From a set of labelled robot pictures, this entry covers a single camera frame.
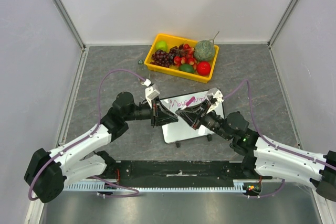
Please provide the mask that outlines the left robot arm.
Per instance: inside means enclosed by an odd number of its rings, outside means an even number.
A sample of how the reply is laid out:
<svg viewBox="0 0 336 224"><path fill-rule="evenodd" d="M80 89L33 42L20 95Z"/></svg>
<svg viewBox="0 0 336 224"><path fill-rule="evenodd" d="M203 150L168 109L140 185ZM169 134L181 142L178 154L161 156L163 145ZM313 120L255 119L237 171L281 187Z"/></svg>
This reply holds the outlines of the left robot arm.
<svg viewBox="0 0 336 224"><path fill-rule="evenodd" d="M121 137L129 128L128 121L138 120L150 120L155 127L175 123L178 118L158 97L135 104L130 92L119 93L107 114L82 136L50 151L40 148L33 153L24 175L29 200L47 203L67 185L84 178L111 178L115 165L108 154L97 153L88 161L84 157Z"/></svg>

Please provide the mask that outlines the magenta marker cap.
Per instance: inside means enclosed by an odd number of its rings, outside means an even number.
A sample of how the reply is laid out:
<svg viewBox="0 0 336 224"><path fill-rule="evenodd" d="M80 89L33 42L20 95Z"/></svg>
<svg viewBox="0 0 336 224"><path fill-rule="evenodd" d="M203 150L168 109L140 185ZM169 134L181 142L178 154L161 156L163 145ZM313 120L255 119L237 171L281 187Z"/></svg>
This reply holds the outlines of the magenta marker cap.
<svg viewBox="0 0 336 224"><path fill-rule="evenodd" d="M195 97L191 97L187 102L186 102L186 106L189 106L191 103L193 103L195 101Z"/></svg>

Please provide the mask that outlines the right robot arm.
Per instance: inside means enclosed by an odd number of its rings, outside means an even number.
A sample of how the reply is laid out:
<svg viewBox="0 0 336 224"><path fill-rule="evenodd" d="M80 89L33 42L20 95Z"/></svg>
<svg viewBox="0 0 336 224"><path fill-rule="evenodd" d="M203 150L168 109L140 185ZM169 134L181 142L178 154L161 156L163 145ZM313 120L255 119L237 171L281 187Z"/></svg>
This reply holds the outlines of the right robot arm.
<svg viewBox="0 0 336 224"><path fill-rule="evenodd" d="M335 152L327 154L301 150L281 144L249 128L240 112L225 118L209 109L209 101L180 108L176 114L191 128L204 126L230 142L230 147L243 156L241 174L280 178L308 186L321 197L335 201Z"/></svg>

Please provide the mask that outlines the small whiteboard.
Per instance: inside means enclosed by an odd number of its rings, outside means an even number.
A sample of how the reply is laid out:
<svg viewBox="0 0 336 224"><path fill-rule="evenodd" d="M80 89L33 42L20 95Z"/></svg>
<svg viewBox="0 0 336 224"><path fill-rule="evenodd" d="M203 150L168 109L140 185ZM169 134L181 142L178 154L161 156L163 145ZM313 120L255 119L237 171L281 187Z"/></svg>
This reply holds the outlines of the small whiteboard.
<svg viewBox="0 0 336 224"><path fill-rule="evenodd" d="M206 94L208 90L201 92L194 92L184 95L179 95L175 97L162 99L161 102L174 114L175 112L182 107L191 97L195 97L194 103L190 106L197 105L206 100ZM223 103L219 105L214 111L207 114L207 123L213 123L212 118L220 116L220 118L224 118L224 106ZM178 122L170 123L162 126L164 141L168 144L177 143L183 140L189 140L191 138L201 137L201 136L209 136L215 134L212 130L215 127L210 127L207 124L207 127L201 126L199 129L192 129L186 122L184 122L178 115Z"/></svg>

